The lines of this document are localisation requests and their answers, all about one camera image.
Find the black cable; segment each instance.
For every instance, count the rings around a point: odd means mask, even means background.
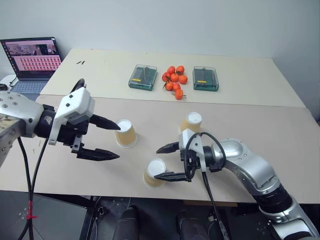
[[[94,203],[94,212],[95,213],[97,212],[97,206],[98,206],[98,203],[101,198],[102,198],[102,196],[99,196]],[[96,215],[94,216],[94,222],[95,222],[95,240],[98,240],[98,218]]]
[[[11,85],[14,83],[14,81],[17,79],[17,75],[15,76],[15,78],[9,82],[9,86],[12,88],[14,85]]]
[[[76,84],[74,85],[74,87],[72,88],[71,92],[74,92],[75,90],[79,89],[79,88],[82,88],[85,86],[85,80],[83,78],[81,78],[80,80],[78,80],[76,82]]]
[[[189,180],[191,180],[194,177],[194,175],[196,173],[196,167],[192,166],[191,167],[191,172],[188,171],[188,162],[189,162],[188,150],[189,150],[189,147],[190,147],[190,144],[191,144],[192,140],[198,135],[200,137],[202,137],[202,135],[207,135],[208,137],[210,137],[218,145],[218,147],[220,148],[220,151],[222,153],[222,166],[221,166],[221,168],[224,168],[226,163],[227,163],[227,156],[226,156],[225,150],[222,147],[222,145],[220,144],[220,142],[213,135],[211,135],[208,132],[205,132],[205,131],[204,132],[196,132],[190,137],[190,139],[188,140],[188,142],[187,142],[187,144],[185,146],[185,150],[184,150],[185,151],[184,152],[184,161],[183,161],[184,162],[184,171],[185,171],[186,178],[189,179]],[[203,183],[204,183],[205,189],[206,189],[206,191],[207,191],[207,193],[209,195],[209,198],[211,200],[213,211],[214,211],[214,213],[216,215],[216,218],[217,218],[217,221],[218,221],[218,224],[219,224],[220,231],[221,231],[221,234],[223,236],[223,239],[228,240],[229,236],[228,236],[227,230],[226,230],[223,222],[221,221],[220,214],[219,214],[219,212],[217,210],[216,203],[215,203],[214,197],[212,196],[212,192],[211,192],[211,189],[210,189],[210,185],[209,185],[209,181],[208,181],[206,172],[202,172],[202,179],[203,179]]]
[[[32,184],[31,184],[31,178],[30,178],[30,172],[29,172],[29,164],[28,164],[27,153],[26,153],[25,147],[24,147],[20,137],[18,137],[18,142],[19,142],[19,145],[20,145],[20,148],[21,148],[21,151],[22,151],[23,159],[24,159],[25,174],[26,174],[26,180],[27,180],[27,185],[28,185],[28,193],[29,193],[28,194],[28,198],[29,198],[29,202],[31,202],[31,204],[32,204],[32,201],[33,201],[33,198],[34,198],[34,190],[35,190],[36,178],[37,178],[37,174],[38,174],[38,170],[39,170],[39,166],[40,166],[42,157],[44,155],[44,152],[45,152],[45,149],[46,149],[46,146],[47,146],[47,143],[48,143],[48,139],[46,139],[44,141],[44,144],[42,146],[40,155],[38,157],[38,160],[37,160],[37,163],[36,163],[36,166],[35,166],[35,169],[34,169],[34,174],[33,174],[33,178],[32,178]],[[27,230],[29,230],[29,239],[33,240],[34,239],[34,233],[33,233],[32,218],[27,219],[27,221],[25,223],[25,226],[23,228],[23,231],[20,234],[18,240],[22,240],[23,239],[23,237],[25,236]]]
[[[33,174],[33,178],[32,178],[32,185],[31,185],[32,199],[33,199],[33,196],[34,196],[34,190],[35,190],[35,184],[36,184],[36,178],[37,178],[39,166],[40,166],[40,163],[41,163],[42,156],[44,155],[44,152],[45,152],[45,149],[46,149],[48,141],[49,141],[49,139],[46,138],[45,141],[44,141],[44,144],[42,146],[40,155],[38,157],[38,161],[36,162],[35,169],[34,169],[34,174]]]
[[[191,168],[191,172],[188,171],[188,162],[189,162],[189,158],[188,158],[188,150],[189,150],[189,147],[190,147],[190,144],[192,142],[192,140],[196,137],[200,135],[200,137],[202,135],[207,135],[209,138],[211,138],[217,145],[218,147],[220,148],[221,150],[221,153],[222,153],[222,166],[221,168],[224,168],[225,165],[226,165],[226,162],[227,162],[227,157],[226,157],[226,153],[225,153],[225,150],[224,148],[222,147],[222,145],[220,144],[220,142],[213,136],[211,135],[210,133],[208,132],[196,132],[195,134],[193,134],[190,139],[188,140],[186,146],[185,146],[185,150],[184,150],[184,172],[185,172],[185,176],[188,180],[191,180],[194,176],[195,176],[195,173],[196,173],[196,167],[195,166],[192,166]]]
[[[29,172],[29,164],[28,164],[28,157],[27,157],[27,153],[26,153],[26,150],[25,150],[25,147],[22,143],[22,140],[20,137],[18,137],[18,142],[19,142],[19,145],[20,145],[20,148],[21,148],[21,151],[22,151],[22,155],[23,155],[23,160],[24,160],[24,167],[25,167],[25,175],[26,175],[26,182],[27,182],[27,186],[28,186],[28,198],[29,198],[29,201],[32,201],[32,186],[31,186],[31,180],[30,180],[30,172]],[[21,240],[27,230],[29,229],[29,238],[31,240],[33,240],[33,228],[30,227],[30,223],[32,224],[32,221],[31,219],[27,219],[26,220],[26,223],[25,223],[25,226],[23,228],[23,231],[22,233],[20,234],[18,240]]]

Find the metal frame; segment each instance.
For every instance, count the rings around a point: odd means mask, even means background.
[[[78,207],[86,209],[81,233],[79,240],[90,240],[92,227],[94,224],[94,218],[96,216],[96,202],[93,200],[94,197],[91,196],[87,199],[83,196],[78,195],[63,195],[63,194],[49,194],[49,193],[35,193],[37,195],[61,201],[67,204],[72,204]]]

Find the cup rim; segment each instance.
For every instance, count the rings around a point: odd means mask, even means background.
[[[121,123],[121,122],[127,122],[127,123],[129,123],[129,128],[127,129],[127,130],[116,130],[118,133],[126,133],[126,132],[128,132],[131,128],[132,128],[132,123],[131,123],[131,121],[130,120],[128,120],[128,119],[120,119],[120,120],[118,120],[117,122],[116,122],[116,124],[119,126],[119,123]]]
[[[190,114],[197,115],[197,116],[199,117],[198,122],[191,122],[191,121],[189,121],[188,116],[189,116]],[[191,111],[191,112],[188,112],[188,113],[185,115],[185,120],[186,120],[186,122],[187,122],[188,124],[193,124],[193,125],[194,125],[194,124],[200,124],[200,123],[202,122],[202,116],[201,116],[200,113],[198,113],[198,112],[196,112],[196,111]]]
[[[167,166],[166,166],[165,162],[164,162],[161,158],[156,157],[156,158],[151,159],[151,160],[148,162],[148,164],[147,164],[147,166],[146,166],[146,168],[145,168],[145,172],[146,172],[146,174],[147,174],[150,178],[153,178],[153,179],[154,179],[154,175],[152,175],[152,174],[150,173],[150,171],[149,171],[149,165],[150,165],[153,161],[159,161],[159,162],[161,162],[162,165],[163,165],[164,170],[163,170],[163,172],[160,172],[159,174],[165,173],[166,170],[167,170]]]

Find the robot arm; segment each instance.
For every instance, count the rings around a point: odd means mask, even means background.
[[[188,171],[192,168],[207,168],[211,172],[220,171],[223,167],[229,169],[244,185],[259,205],[261,213],[268,219],[274,231],[281,240],[290,236],[290,239],[302,237],[320,237],[316,227],[302,210],[297,201],[290,196],[281,185],[273,167],[261,156],[251,152],[240,140],[227,138],[221,141],[225,152],[224,160],[222,150],[216,143],[211,146],[203,146],[201,136],[193,138],[188,148],[185,161],[187,142],[194,135],[190,129],[186,129],[179,136],[179,142],[161,147],[157,153],[172,153],[181,151],[181,160],[186,164],[184,173],[165,172],[154,176],[164,181],[188,181]]]
[[[81,143],[89,123],[98,128],[119,130],[113,121],[93,114],[95,100],[79,80],[72,92],[64,96],[55,112],[54,107],[42,105],[25,96],[10,91],[0,91],[0,166],[15,139],[35,136],[49,139],[50,145],[61,142],[72,148],[77,158],[104,161],[119,158],[103,149],[85,149]]]

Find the white wall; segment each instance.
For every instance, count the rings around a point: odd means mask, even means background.
[[[0,39],[54,36],[63,56],[96,48],[272,57],[320,116],[319,0],[1,0],[0,23]],[[1,49],[0,77],[12,72]]]

